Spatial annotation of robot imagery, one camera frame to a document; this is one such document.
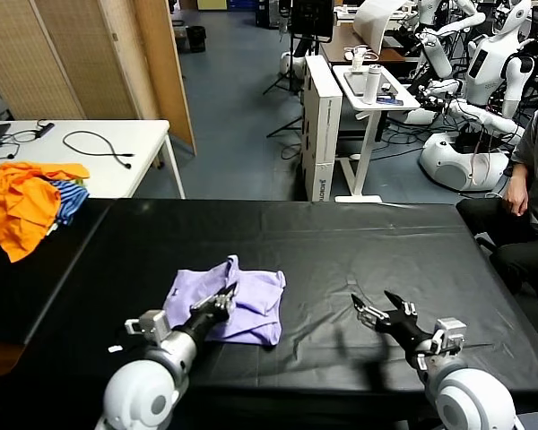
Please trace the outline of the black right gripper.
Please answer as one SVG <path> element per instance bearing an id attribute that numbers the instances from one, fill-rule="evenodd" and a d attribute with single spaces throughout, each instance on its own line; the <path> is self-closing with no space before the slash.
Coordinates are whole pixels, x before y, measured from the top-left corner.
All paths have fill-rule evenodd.
<path id="1" fill-rule="evenodd" d="M 432 335 L 418 327 L 416 305 L 389 290 L 385 290 L 384 293 L 401 313 L 387 314 L 374 306 L 366 305 L 355 294 L 351 294 L 357 319 L 371 330 L 391 336 L 406 356 L 430 352 Z"/>

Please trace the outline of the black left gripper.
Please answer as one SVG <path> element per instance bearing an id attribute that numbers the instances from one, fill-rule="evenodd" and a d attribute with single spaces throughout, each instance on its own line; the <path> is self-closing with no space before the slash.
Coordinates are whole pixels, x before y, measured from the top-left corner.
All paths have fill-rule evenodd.
<path id="1" fill-rule="evenodd" d="M 190 306 L 190 316 L 178 326 L 178 330 L 184 332 L 192 340 L 205 340 L 212 328 L 218 323 L 225 323 L 230 319 L 235 309 L 235 296 L 238 291 L 238 283 L 220 288 L 216 293 L 200 299 Z M 214 310 L 203 310 L 208 305 L 213 305 Z"/>

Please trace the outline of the person's hand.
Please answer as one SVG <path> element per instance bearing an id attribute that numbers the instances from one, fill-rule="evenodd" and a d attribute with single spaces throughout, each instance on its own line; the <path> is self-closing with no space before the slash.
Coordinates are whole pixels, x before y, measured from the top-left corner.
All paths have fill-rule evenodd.
<path id="1" fill-rule="evenodd" d="M 504 195 L 503 202 L 509 213 L 518 217 L 523 216 L 526 213 L 528 206 L 526 182 L 520 181 L 516 177 L 512 177 Z"/>

